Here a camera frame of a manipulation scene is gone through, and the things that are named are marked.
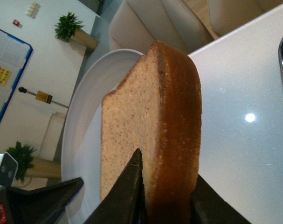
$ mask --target bread slice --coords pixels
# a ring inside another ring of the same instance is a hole
[[[101,200],[136,148],[150,224],[189,223],[200,152],[200,79],[183,52],[154,42],[102,103]]]

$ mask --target white countertop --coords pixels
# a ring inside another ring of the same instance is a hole
[[[202,87],[200,175],[253,224],[283,224],[282,37],[283,5],[189,55]]]

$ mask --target black tongs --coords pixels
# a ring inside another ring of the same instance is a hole
[[[190,198],[191,224],[249,224],[199,175]],[[85,224],[146,224],[142,158],[139,149],[121,173],[108,196]]]
[[[0,223],[54,224],[65,206],[83,186],[76,178],[26,191],[5,187],[0,191]],[[191,224],[249,224],[200,176],[190,198]],[[139,149],[121,173],[108,196],[85,224],[146,224],[142,157]]]

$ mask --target whiteboard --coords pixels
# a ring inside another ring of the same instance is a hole
[[[0,30],[0,122],[32,52],[29,44]]]

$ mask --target plant pot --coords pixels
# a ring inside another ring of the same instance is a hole
[[[70,39],[78,42],[79,44],[91,50],[96,49],[98,45],[98,41],[88,33],[84,32],[82,29],[77,29],[74,35],[70,37]]]
[[[62,178],[61,164],[59,162],[34,157],[31,163],[34,164],[34,167],[28,168],[25,176],[52,179]]]

